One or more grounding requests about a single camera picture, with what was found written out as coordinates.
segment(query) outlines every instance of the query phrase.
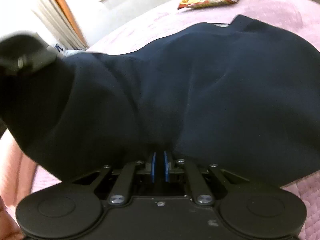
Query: blue plastic piece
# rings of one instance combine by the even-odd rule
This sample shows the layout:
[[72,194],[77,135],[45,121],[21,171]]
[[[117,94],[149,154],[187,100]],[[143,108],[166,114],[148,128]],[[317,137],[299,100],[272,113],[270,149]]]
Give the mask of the blue plastic piece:
[[156,153],[153,154],[152,163],[151,163],[151,181],[155,182],[155,165],[156,165]]
[[164,171],[165,171],[165,182],[169,182],[169,163],[167,152],[164,151]]

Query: pink bedspread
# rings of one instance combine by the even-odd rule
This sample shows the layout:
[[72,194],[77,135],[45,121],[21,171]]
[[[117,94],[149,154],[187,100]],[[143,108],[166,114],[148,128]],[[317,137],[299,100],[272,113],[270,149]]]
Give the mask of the pink bedspread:
[[[320,50],[320,5],[311,0],[241,0],[234,6],[177,11],[179,1],[172,0],[128,22],[102,38],[89,51],[128,53],[195,23],[230,23],[237,14],[292,31]],[[57,179],[40,167],[33,190],[57,182]],[[300,238],[320,239],[320,172],[294,182],[284,189],[299,196],[308,209],[308,218]]]

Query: white curtain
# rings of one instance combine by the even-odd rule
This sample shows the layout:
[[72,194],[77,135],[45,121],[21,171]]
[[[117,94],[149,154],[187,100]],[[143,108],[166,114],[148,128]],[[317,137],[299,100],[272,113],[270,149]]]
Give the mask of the white curtain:
[[55,0],[34,0],[31,10],[66,49],[87,49]]

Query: white wall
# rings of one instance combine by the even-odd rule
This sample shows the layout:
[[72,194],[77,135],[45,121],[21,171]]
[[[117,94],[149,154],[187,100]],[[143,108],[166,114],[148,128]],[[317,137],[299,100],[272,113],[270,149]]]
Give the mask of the white wall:
[[[111,31],[169,0],[66,0],[89,46]],[[0,0],[0,37],[37,32],[48,44],[57,41],[30,11],[28,0]]]
[[89,46],[110,32],[108,10],[99,0],[66,0],[66,2]]
[[10,33],[37,32],[48,44],[57,41],[43,23],[31,12],[28,0],[0,0],[0,39]]
[[89,46],[121,25],[168,1],[66,0]]

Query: black rubber cap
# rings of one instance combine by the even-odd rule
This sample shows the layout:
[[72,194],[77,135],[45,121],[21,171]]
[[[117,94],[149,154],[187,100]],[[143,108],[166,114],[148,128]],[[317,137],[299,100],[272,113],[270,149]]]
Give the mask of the black rubber cap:
[[238,232],[273,239],[299,234],[307,210],[295,195],[286,192],[229,193],[220,204],[223,220]]
[[96,195],[79,192],[44,190],[23,199],[16,211],[21,229],[39,238],[66,238],[90,228],[100,217],[102,206]]

